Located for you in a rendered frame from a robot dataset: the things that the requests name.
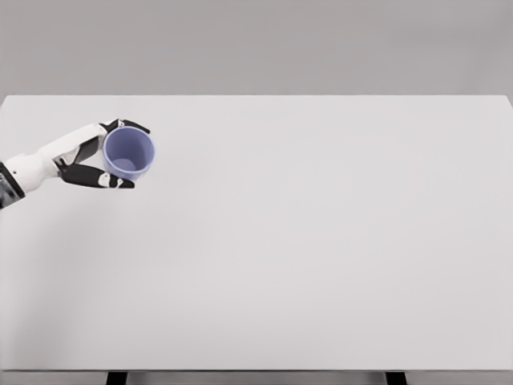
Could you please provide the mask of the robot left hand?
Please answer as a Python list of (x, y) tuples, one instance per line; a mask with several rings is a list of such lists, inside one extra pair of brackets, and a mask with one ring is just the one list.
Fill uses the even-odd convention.
[(88, 124), (44, 145), (37, 153), (53, 160), (59, 170), (59, 175), (53, 178), (68, 184), (88, 188), (132, 189), (135, 182), (108, 173), (103, 164), (105, 136), (122, 126), (135, 126), (151, 135), (151, 131), (140, 124), (116, 119), (110, 123)]

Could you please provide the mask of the lavender blue cup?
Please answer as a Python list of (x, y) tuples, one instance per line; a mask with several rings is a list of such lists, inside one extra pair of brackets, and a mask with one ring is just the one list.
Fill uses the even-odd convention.
[(105, 136), (102, 155), (108, 173), (136, 182), (151, 168), (156, 147), (143, 129), (122, 126)]

